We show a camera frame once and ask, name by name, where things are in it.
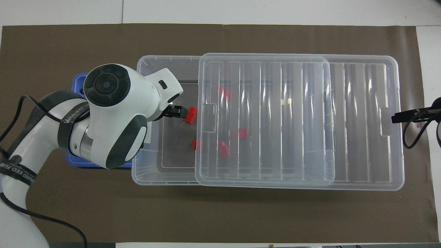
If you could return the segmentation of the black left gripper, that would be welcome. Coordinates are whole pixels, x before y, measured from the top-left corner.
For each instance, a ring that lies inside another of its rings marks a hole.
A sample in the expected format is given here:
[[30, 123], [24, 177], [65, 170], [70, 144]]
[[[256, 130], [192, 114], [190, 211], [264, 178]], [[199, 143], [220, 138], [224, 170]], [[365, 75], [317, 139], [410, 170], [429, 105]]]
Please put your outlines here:
[[163, 117], [175, 117], [180, 119], [186, 119], [188, 111], [182, 111], [182, 106], [179, 105], [167, 105], [164, 110], [157, 109], [149, 118], [148, 122], [157, 121]]

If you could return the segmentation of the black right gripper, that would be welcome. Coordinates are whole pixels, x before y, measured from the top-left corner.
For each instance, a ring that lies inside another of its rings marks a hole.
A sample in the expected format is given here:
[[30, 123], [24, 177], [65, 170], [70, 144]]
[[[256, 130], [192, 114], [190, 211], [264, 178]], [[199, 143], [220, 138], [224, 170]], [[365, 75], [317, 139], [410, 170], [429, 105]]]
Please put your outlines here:
[[417, 121], [439, 121], [440, 108], [419, 108], [417, 110], [408, 110], [395, 113], [392, 116], [392, 123], [407, 123]]

